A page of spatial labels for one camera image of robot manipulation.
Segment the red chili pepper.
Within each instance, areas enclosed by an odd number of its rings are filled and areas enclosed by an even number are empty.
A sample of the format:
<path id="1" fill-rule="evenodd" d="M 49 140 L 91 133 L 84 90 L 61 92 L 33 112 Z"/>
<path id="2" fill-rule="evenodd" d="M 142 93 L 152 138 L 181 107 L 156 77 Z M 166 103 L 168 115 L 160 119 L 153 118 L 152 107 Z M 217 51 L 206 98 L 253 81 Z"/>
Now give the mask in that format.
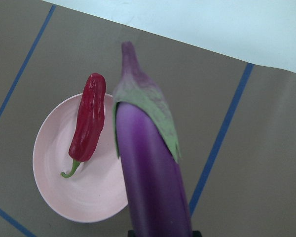
<path id="1" fill-rule="evenodd" d="M 89 161 L 96 150 L 105 122 L 105 93 L 104 77 L 92 73 L 82 93 L 75 132 L 69 148 L 69 156 L 73 159 L 72 168 L 67 174 L 61 173 L 64 178 L 73 176 L 79 165 Z"/>

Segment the long purple eggplant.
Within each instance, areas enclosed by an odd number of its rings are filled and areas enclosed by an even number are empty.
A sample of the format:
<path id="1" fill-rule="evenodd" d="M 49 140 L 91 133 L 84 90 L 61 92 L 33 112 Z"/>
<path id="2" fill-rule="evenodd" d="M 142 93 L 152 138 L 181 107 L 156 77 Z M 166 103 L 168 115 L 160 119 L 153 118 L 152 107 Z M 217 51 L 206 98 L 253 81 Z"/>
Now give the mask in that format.
<path id="1" fill-rule="evenodd" d="M 192 226 L 178 159 L 180 149 L 161 89 L 124 42 L 122 76 L 113 92 L 113 123 L 133 231 L 137 237 L 190 237 Z"/>

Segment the pink plate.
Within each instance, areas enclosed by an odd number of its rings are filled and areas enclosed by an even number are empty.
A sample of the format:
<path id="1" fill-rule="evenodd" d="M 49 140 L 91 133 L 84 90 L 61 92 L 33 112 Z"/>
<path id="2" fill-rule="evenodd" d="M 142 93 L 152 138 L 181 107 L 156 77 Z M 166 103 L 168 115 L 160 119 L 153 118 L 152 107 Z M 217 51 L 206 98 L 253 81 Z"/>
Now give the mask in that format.
<path id="1" fill-rule="evenodd" d="M 59 215 L 75 222 L 108 219 L 128 204 L 121 161 L 116 155 L 112 131 L 113 99 L 105 95 L 105 123 L 92 158 L 83 162 L 70 178 L 72 159 L 68 151 L 76 126 L 81 95 L 60 103 L 47 116 L 33 150 L 33 173 L 45 202 Z"/>

